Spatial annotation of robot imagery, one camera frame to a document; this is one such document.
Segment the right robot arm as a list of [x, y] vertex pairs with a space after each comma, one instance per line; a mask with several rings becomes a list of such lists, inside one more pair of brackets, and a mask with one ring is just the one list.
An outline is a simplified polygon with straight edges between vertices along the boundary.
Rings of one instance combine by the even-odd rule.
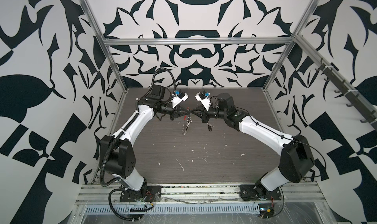
[[212, 97], [202, 91], [195, 98], [201, 105], [192, 109], [191, 113], [202, 122], [207, 123], [211, 118], [222, 119], [227, 126], [254, 137], [279, 155], [279, 165], [257, 180], [246, 199], [266, 199], [282, 185], [300, 183], [314, 167], [315, 159], [306, 137], [300, 134], [292, 136], [258, 121], [247, 110], [237, 107], [228, 93]]

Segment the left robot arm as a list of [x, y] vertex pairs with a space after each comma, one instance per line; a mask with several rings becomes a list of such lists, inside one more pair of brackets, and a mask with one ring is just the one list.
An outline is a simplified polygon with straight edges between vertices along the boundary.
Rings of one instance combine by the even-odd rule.
[[169, 115], [171, 120], [188, 115], [188, 110], [180, 103], [188, 99], [188, 94], [175, 90], [167, 101], [166, 88], [152, 85], [149, 91], [136, 100], [135, 111], [128, 121], [111, 136], [100, 140], [99, 180], [102, 187], [115, 182], [132, 191], [140, 191], [145, 178], [136, 170], [134, 144], [147, 123], [156, 114]]

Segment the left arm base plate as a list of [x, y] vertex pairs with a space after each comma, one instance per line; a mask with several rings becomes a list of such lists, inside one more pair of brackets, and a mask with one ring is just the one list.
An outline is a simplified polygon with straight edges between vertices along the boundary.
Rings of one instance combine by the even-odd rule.
[[139, 191], [126, 189], [121, 192], [120, 202], [153, 202], [161, 198], [162, 186], [144, 185]]

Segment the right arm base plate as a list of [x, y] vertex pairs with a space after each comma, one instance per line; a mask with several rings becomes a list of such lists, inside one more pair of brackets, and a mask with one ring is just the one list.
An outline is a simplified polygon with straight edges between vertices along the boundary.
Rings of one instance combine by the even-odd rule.
[[251, 200], [281, 200], [281, 192], [279, 188], [268, 191], [262, 185], [240, 185], [240, 197], [244, 201]]

